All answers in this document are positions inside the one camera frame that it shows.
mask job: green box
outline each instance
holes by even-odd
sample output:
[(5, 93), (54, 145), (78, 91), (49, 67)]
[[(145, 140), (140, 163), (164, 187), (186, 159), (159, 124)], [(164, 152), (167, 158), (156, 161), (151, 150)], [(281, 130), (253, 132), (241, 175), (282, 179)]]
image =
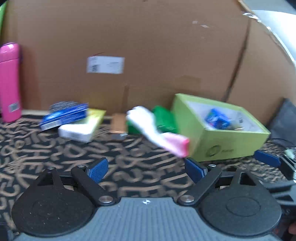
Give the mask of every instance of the green box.
[[(204, 119), (212, 108), (238, 119), (242, 131), (219, 130)], [(172, 106), (178, 132), (190, 139), (189, 156), (198, 162), (251, 156), (270, 132), (244, 108), (205, 98), (176, 94)]]

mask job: blue book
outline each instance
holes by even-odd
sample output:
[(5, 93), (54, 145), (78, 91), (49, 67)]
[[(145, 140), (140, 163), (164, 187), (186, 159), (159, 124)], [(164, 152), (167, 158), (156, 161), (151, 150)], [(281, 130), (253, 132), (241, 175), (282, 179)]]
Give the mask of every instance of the blue book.
[(40, 122), (41, 130), (45, 131), (57, 126), (68, 124), (86, 118), (88, 104), (79, 104), (71, 108), (66, 108), (43, 117)]
[(205, 118), (205, 121), (216, 129), (226, 130), (231, 122), (226, 115), (213, 108)]

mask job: green bag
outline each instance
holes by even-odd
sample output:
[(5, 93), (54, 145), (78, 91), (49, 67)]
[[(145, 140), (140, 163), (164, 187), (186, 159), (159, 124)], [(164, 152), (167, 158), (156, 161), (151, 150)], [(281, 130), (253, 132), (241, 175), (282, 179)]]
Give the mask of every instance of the green bag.
[(152, 113), (155, 115), (155, 124), (159, 132), (178, 133), (175, 117), (169, 110), (157, 105), (152, 109)]
[(134, 127), (129, 120), (126, 122), (126, 125), (128, 126), (128, 133), (130, 135), (139, 135), (139, 134), (141, 134), (141, 132), (136, 127)]

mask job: black and gold carpet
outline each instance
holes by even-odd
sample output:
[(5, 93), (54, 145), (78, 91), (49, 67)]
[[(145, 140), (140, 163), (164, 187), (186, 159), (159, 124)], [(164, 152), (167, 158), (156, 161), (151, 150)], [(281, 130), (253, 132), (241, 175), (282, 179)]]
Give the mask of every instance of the black and gold carpet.
[[(104, 123), (91, 143), (60, 138), (56, 130), (40, 132), (38, 116), (23, 116), (15, 123), (0, 124), (0, 222), (15, 229), (10, 211), (38, 174), (47, 167), (69, 171), (72, 167), (106, 157), (109, 171), (100, 183), (117, 196), (177, 198), (193, 185), (182, 159), (156, 147), (142, 136), (112, 142)], [(272, 143), (263, 147), (272, 153), (283, 150)], [(246, 167), (263, 181), (284, 180), (278, 169), (252, 157), (214, 162), (222, 168)]]

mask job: pink water bottle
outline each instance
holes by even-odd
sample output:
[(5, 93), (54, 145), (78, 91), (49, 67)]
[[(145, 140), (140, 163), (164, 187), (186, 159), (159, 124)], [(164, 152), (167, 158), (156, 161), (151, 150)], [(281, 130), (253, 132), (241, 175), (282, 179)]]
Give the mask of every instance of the pink water bottle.
[(8, 43), (0, 48), (0, 106), (4, 122), (21, 117), (19, 90), (20, 46)]

